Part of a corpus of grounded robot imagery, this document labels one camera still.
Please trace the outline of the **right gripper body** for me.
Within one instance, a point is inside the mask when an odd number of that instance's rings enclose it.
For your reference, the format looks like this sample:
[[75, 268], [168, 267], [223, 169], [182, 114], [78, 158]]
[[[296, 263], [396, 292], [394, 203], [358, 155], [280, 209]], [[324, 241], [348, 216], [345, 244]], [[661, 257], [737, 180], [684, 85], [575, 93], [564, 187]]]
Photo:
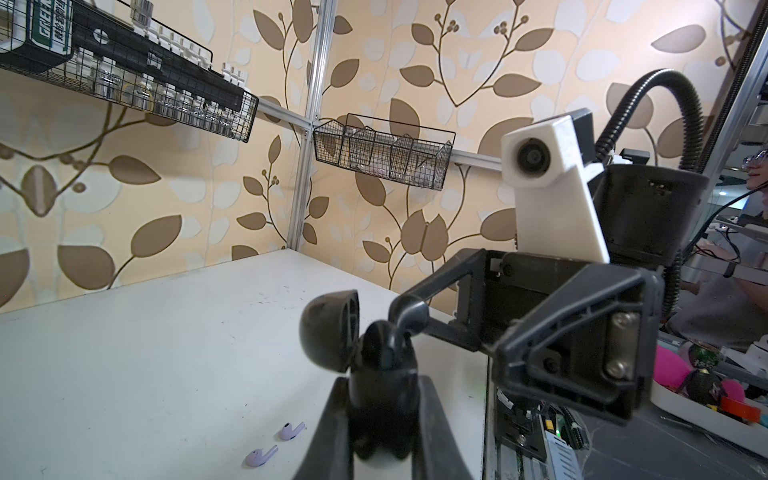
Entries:
[[455, 285], [458, 313], [425, 334], [491, 360], [507, 394], [627, 424], [647, 400], [663, 306], [644, 268], [462, 249], [392, 303], [392, 312]]

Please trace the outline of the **black round earbud case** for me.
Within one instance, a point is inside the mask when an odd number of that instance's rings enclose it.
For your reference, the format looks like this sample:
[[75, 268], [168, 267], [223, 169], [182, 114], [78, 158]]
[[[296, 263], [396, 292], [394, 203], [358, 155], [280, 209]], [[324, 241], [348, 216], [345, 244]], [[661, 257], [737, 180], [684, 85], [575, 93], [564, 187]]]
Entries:
[[411, 455], [420, 398], [411, 339], [426, 328], [428, 316], [423, 300], [401, 295], [387, 319], [362, 330], [355, 290], [321, 295], [304, 308], [299, 338], [305, 355], [348, 380], [354, 462], [388, 466]]

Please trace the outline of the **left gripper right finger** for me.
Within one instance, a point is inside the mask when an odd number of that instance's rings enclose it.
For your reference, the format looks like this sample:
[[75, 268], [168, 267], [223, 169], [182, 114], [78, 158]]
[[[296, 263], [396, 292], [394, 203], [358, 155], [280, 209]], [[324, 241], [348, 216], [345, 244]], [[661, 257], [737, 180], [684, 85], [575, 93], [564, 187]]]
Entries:
[[434, 382], [420, 376], [418, 428], [412, 453], [412, 479], [472, 479], [452, 434]]

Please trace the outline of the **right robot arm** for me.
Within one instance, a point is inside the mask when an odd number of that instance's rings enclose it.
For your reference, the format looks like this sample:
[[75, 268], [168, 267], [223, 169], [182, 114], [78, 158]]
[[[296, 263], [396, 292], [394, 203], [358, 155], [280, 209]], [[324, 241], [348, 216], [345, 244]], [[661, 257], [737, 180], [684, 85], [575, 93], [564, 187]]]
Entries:
[[[679, 167], [614, 163], [656, 87], [682, 115]], [[679, 291], [677, 256], [708, 185], [702, 136], [698, 95], [671, 69], [635, 82], [600, 135], [584, 108], [504, 135], [515, 250], [459, 251], [399, 295], [389, 321], [486, 353], [507, 394], [628, 422], [651, 389], [657, 330]]]

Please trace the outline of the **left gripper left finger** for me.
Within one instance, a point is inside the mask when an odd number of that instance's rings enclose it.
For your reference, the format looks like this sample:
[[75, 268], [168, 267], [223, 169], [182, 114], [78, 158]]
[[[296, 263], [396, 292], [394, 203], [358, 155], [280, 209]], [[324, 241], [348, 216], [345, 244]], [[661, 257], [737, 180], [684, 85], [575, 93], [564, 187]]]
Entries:
[[348, 400], [348, 380], [338, 377], [294, 480], [351, 480], [354, 477]]

